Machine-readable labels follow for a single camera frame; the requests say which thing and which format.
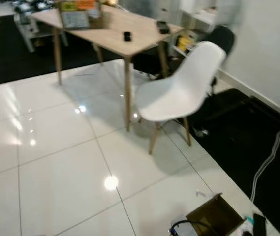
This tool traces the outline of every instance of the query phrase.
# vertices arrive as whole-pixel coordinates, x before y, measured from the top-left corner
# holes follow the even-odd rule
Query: black rug
[[[204,117],[233,106],[237,108],[203,125],[209,136],[193,136],[250,198],[254,174],[270,155],[280,130],[280,115],[231,89],[214,96],[212,102],[207,99],[189,122],[198,127]],[[280,232],[280,146],[257,183],[254,203]]]
[[[91,43],[67,34],[69,46],[62,43],[62,69],[98,63]],[[13,16],[0,17],[0,84],[56,71],[51,37],[42,39],[44,46],[29,53],[15,26]],[[120,58],[102,50],[104,61]]]

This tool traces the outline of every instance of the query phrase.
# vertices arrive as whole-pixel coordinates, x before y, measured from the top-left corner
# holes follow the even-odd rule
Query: table leg
[[[60,49],[60,39],[59,39],[59,30],[56,27],[53,27],[53,39],[54,39],[54,53],[55,53],[55,65],[58,73],[58,82],[59,85],[61,82],[61,49]]]
[[[158,54],[159,54],[159,60],[161,63],[161,67],[163,70],[163,77],[166,78],[168,76],[168,65],[167,65],[167,57],[164,50],[164,43],[163,41],[158,43]]]
[[[94,50],[95,50],[96,53],[97,53],[97,57],[98,57],[99,63],[100,63],[101,65],[103,65],[104,60],[103,60],[103,58],[102,58],[101,48],[100,48],[97,44],[95,44],[95,43],[93,43],[92,45],[93,45]]]
[[[126,130],[130,131],[130,119],[131,119],[131,78],[130,78],[130,57],[124,58],[125,69],[125,112],[126,112]]]

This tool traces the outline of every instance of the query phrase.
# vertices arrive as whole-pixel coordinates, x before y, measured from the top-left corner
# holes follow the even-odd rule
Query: wooden chair leg
[[[191,146],[191,137],[190,137],[189,123],[188,123],[187,117],[184,117],[184,125],[186,128],[188,145]]]
[[[155,127],[154,133],[151,136],[151,140],[150,140],[149,155],[152,154],[153,147],[154,147],[154,144],[155,144],[156,137],[157,137],[159,129],[160,129],[160,122],[156,122],[156,127]]]

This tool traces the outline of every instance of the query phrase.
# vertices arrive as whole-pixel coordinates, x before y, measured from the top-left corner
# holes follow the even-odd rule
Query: cardboard box
[[[212,227],[220,236],[230,235],[244,221],[221,196],[215,195],[202,206],[189,213],[186,218],[191,221],[201,221]],[[202,225],[194,224],[199,236],[213,236],[213,233]]]

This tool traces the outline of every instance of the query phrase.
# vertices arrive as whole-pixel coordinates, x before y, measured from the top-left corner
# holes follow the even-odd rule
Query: chair seat
[[[136,94],[136,104],[144,119],[167,121],[186,117],[199,109],[202,102],[200,99],[191,102],[191,96],[185,89],[173,84],[173,78],[169,77],[142,85]]]

